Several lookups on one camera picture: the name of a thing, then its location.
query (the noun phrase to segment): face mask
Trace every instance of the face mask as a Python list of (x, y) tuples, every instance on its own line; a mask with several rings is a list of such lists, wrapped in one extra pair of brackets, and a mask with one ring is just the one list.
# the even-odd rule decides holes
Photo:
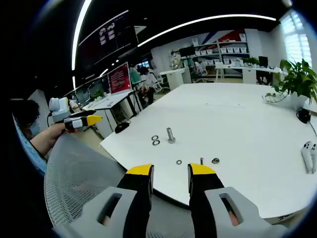
[(32, 132), (32, 137), (36, 136), (37, 134), (40, 133), (40, 125), (38, 123), (38, 120), (36, 120), (31, 126), (30, 130)]

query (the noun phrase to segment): metal bolt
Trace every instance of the metal bolt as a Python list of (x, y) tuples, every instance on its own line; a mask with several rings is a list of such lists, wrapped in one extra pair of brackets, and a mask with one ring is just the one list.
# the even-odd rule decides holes
[(168, 134), (168, 142), (169, 142), (170, 144), (175, 143), (176, 138), (173, 136), (172, 129), (169, 127), (169, 128), (167, 128), (166, 130), (167, 130), (167, 134)]

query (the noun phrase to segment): red screen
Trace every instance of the red screen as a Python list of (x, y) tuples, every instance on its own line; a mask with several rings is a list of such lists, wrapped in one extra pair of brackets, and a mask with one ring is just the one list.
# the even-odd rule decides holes
[(111, 93), (117, 93), (126, 89), (131, 89), (127, 63), (110, 72), (108, 74), (108, 79)]

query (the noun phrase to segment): white controller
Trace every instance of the white controller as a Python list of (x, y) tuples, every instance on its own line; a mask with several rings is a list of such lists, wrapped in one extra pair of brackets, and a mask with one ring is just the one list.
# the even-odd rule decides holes
[(311, 141), (306, 142), (302, 148), (302, 155), (309, 174), (314, 174), (316, 172), (316, 148), (317, 145), (313, 144)]

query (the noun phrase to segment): white table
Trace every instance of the white table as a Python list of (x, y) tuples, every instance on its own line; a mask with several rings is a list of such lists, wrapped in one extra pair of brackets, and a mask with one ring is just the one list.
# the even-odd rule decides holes
[(161, 76), (166, 74), (170, 90), (173, 90), (184, 83), (192, 83), (188, 67), (164, 71), (159, 74)]
[[(154, 188), (183, 204), (189, 204), (187, 164), (199, 164), (203, 156), (223, 185), (254, 202), (262, 218), (291, 214), (306, 207), (316, 191), (317, 173), (306, 174), (301, 148), (317, 138), (311, 126), (286, 107), (287, 101), (264, 103), (261, 96), (267, 92), (273, 89), (185, 84), (101, 145), (126, 169), (154, 164)], [(167, 127), (172, 128), (174, 144), (167, 142)], [(153, 135), (159, 136), (160, 145), (152, 145)], [(218, 165), (211, 163), (216, 157)]]
[(283, 71), (280, 68), (253, 68), (253, 67), (236, 67), (236, 66), (230, 66), (230, 65), (224, 65), (221, 68), (216, 68), (216, 79), (215, 81), (218, 81), (218, 69), (241, 69), (242, 70), (242, 78), (243, 83), (250, 83), (250, 84), (256, 84), (257, 83), (257, 71), (265, 71), (269, 73), (280, 73), (281, 74), (281, 80), (284, 80)]
[(96, 110), (95, 115), (103, 117), (103, 120), (96, 123), (96, 127), (98, 128), (98, 131), (100, 132), (102, 137), (106, 138), (114, 131), (115, 127), (117, 126), (117, 122), (110, 109), (113, 108), (116, 104), (120, 103), (124, 114), (126, 114), (126, 116), (130, 118), (135, 115), (136, 112), (139, 112), (141, 110), (141, 108), (135, 106), (135, 103), (132, 103), (137, 102), (138, 105), (140, 105), (137, 100), (138, 98), (135, 97), (135, 95), (133, 94), (133, 90), (131, 90), (121, 94), (107, 94), (105, 98), (97, 102), (91, 102), (88, 105), (84, 106), (83, 109), (86, 111)]

